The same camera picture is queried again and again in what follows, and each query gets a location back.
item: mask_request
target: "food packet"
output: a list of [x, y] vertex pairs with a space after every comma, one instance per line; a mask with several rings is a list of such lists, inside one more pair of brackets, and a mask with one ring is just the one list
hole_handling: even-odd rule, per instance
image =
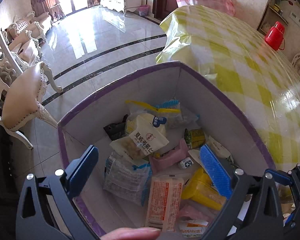
[[184, 160], [182, 160], [181, 162], [178, 163], [178, 167], [180, 169], [186, 169], [186, 168], [189, 168], [193, 164], [194, 164], [194, 162], [191, 160], [191, 158], [187, 157], [187, 158], [185, 158]]
[[151, 175], [149, 164], [135, 166], [113, 152], [106, 160], [103, 189], [143, 206], [149, 195]]
[[122, 122], [111, 123], [103, 128], [112, 141], [115, 141], [125, 136], [124, 128], [127, 117], [128, 115], [126, 114], [123, 117]]
[[234, 164], [234, 160], [232, 158], [231, 153], [223, 147], [223, 145], [219, 142], [217, 142], [215, 139], [213, 139], [211, 136], [208, 137], [206, 144], [209, 146], [209, 148], [217, 155], [217, 157], [222, 159], [227, 159], [227, 161], [234, 167], [238, 168]]
[[183, 122], [180, 109], [155, 108], [147, 103], [131, 100], [127, 100], [126, 104], [129, 106], [130, 113], [147, 111], [154, 116], [167, 118], [166, 125], [170, 129], [178, 127]]
[[186, 238], [202, 237], [208, 226], [205, 220], [186, 220], [178, 224], [182, 235]]
[[174, 231], [182, 185], [181, 178], [152, 177], [145, 227]]
[[167, 122], [167, 119], [165, 117], [156, 117], [145, 111], [136, 112], [128, 116], [125, 125], [126, 135], [129, 135], [137, 128], [137, 116], [141, 116], [147, 120], [149, 124], [153, 125], [163, 136], [166, 136], [165, 123]]
[[163, 171], [164, 169], [180, 162], [188, 156], [188, 147], [183, 138], [180, 139], [179, 144], [173, 150], [169, 151], [163, 157], [155, 158], [149, 156], [151, 169], [153, 174]]
[[136, 129], [128, 136], [110, 143], [119, 155], [128, 160], [139, 160], [166, 146], [169, 141], [140, 115], [136, 118]]
[[172, 109], [180, 109], [181, 110], [181, 115], [182, 115], [182, 122], [176, 124], [177, 127], [179, 126], [185, 126], [187, 124], [190, 124], [192, 122], [196, 122], [199, 119], [198, 115], [195, 115], [192, 113], [190, 110], [188, 110], [186, 107], [180, 104], [179, 100], [169, 100], [166, 102], [163, 102], [162, 104], [154, 106], [155, 108], [172, 108]]
[[218, 211], [214, 209], [208, 208], [192, 200], [185, 201], [186, 204], [180, 208], [177, 215], [177, 219], [179, 220], [205, 220], [210, 223], [218, 215]]
[[194, 129], [190, 131], [188, 131], [188, 129], [185, 129], [184, 138], [189, 150], [201, 147], [206, 141], [202, 129]]
[[221, 210], [226, 198], [211, 187], [212, 181], [203, 168], [199, 168], [186, 184], [181, 198], [192, 199], [204, 206]]

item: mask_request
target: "yellow checkered tablecloth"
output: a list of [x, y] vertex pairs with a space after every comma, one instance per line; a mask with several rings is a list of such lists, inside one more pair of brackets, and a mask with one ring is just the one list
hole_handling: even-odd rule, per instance
[[246, 115], [284, 171], [300, 163], [300, 77], [247, 23], [204, 6], [183, 6], [160, 24], [157, 63], [180, 60]]

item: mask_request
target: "wall shelf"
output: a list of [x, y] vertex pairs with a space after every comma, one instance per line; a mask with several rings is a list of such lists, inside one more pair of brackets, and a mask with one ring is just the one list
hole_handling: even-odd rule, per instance
[[274, 10], [270, 5], [269, 5], [269, 8], [270, 8], [271, 11], [273, 11], [278, 17], [280, 17], [286, 25], [289, 24], [289, 23], [287, 22], [287, 20], [285, 20], [280, 14], [278, 14], [277, 11]]

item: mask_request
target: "pink package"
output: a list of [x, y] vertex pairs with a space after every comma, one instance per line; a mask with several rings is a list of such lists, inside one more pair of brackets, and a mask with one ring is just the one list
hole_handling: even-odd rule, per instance
[[215, 215], [209, 212], [201, 212], [194, 208], [193, 206], [186, 204], [183, 208], [181, 208], [178, 212], [177, 218], [186, 218], [186, 219], [193, 219], [193, 220], [205, 220], [207, 222], [212, 222], [215, 218]]
[[188, 156], [188, 147], [186, 141], [182, 138], [180, 139], [178, 146], [169, 151], [165, 156], [159, 159], [149, 156], [152, 172], [153, 174], [156, 174], [177, 162], [181, 162]]

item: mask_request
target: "wall switch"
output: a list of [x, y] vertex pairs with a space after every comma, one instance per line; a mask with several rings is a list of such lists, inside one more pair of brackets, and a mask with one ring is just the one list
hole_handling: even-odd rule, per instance
[[293, 12], [290, 12], [289, 17], [300, 27], [300, 18]]

